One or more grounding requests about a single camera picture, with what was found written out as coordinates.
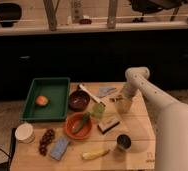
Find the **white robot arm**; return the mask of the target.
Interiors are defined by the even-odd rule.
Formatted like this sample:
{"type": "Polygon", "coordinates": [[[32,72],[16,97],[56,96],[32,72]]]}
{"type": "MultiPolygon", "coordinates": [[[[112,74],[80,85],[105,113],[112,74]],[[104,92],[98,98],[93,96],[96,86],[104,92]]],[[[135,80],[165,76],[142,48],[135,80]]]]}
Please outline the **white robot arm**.
{"type": "Polygon", "coordinates": [[[121,93],[126,99],[140,91],[157,108],[155,171],[188,171],[188,104],[148,81],[147,67],[125,71],[121,93]]]}

